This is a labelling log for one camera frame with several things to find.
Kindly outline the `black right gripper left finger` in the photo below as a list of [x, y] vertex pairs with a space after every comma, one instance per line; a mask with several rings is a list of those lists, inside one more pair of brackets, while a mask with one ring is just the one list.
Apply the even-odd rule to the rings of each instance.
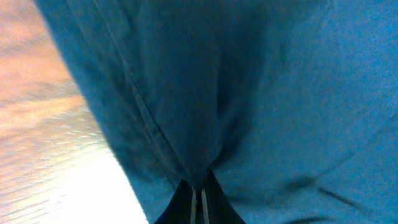
[[181, 180], [167, 208], [155, 224], [196, 224], [196, 191]]

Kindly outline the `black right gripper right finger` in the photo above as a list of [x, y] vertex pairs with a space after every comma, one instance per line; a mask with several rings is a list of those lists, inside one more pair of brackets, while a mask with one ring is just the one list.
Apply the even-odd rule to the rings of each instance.
[[211, 170], [201, 190], [201, 202], [204, 224], [246, 224], [229, 203]]

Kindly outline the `navy blue shorts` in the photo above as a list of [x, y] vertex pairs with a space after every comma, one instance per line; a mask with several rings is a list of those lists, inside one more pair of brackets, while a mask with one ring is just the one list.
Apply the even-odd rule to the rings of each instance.
[[150, 223], [397, 222], [396, 1], [37, 1]]

